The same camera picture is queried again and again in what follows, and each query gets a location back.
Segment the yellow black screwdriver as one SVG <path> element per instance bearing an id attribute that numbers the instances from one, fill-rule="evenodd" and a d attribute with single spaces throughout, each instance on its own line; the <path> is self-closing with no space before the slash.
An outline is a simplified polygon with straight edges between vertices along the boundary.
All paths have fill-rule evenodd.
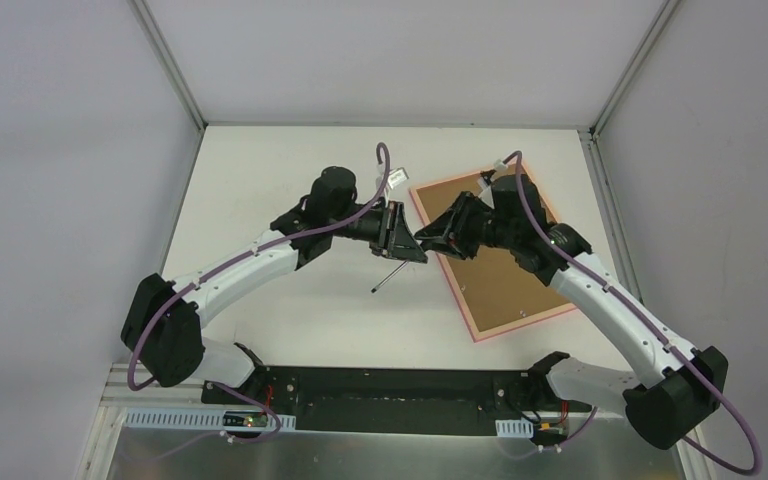
<path id="1" fill-rule="evenodd" d="M 370 293 L 375 294 L 379 290 L 381 290 L 382 287 L 384 287 L 389 281 L 391 281 L 398 273 L 400 273 L 406 266 L 409 265 L 409 261 L 405 260 L 402 261 L 394 270 L 392 270 L 390 273 L 388 273 L 382 280 L 380 280 L 377 284 L 375 284 L 371 289 Z"/>

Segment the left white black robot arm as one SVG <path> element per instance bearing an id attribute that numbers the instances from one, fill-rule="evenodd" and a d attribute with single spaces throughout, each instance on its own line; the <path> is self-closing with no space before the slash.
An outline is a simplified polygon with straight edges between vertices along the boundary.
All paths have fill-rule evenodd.
<path id="1" fill-rule="evenodd" d="M 388 260 L 428 260 L 407 226 L 402 203 L 383 194 L 368 204 L 356 198 L 355 174 L 328 167 L 310 192 L 249 246 L 173 280 L 157 273 L 142 279 L 120 334 L 133 361 L 164 388 L 201 379 L 226 385 L 241 404 L 257 402 L 265 378 L 255 371 L 256 355 L 242 345 L 202 335 L 219 313 L 267 282 L 311 263 L 330 249 L 334 238 L 364 242 L 373 255 Z"/>

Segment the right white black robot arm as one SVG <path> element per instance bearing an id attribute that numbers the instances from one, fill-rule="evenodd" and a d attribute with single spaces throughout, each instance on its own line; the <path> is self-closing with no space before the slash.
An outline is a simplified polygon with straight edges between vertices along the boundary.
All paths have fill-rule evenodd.
<path id="1" fill-rule="evenodd" d="M 483 247 L 516 264 L 575 305 L 619 351 L 619 371 L 557 354 L 533 367 L 529 400 L 543 410 L 564 400 L 623 415 L 661 450 L 684 439 L 723 405 L 729 363 L 716 347 L 696 347 L 617 283 L 573 227 L 550 218 L 526 175 L 498 177 L 480 194 L 465 191 L 415 234 L 428 250 L 470 260 Z"/>

